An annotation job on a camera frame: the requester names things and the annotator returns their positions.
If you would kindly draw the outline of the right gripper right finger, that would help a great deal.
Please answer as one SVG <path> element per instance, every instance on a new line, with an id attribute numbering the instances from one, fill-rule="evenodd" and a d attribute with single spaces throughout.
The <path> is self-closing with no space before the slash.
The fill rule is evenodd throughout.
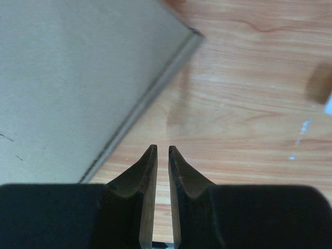
<path id="1" fill-rule="evenodd" d="M 175 248 L 331 248 L 331 206 L 305 185 L 218 185 L 169 148 Z"/>

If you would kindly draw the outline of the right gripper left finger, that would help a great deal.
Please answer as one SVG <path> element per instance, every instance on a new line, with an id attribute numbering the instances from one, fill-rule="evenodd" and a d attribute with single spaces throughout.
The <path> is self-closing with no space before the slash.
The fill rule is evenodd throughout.
<path id="1" fill-rule="evenodd" d="M 107 184 L 1 186 L 1 248 L 151 248 L 157 146 Z"/>

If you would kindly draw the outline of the cardboard box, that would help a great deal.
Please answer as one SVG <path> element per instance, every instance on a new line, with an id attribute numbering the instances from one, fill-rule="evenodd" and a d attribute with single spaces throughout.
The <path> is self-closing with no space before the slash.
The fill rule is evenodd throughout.
<path id="1" fill-rule="evenodd" d="M 1 184 L 88 181 L 202 41 L 161 1 L 1 1 Z"/>

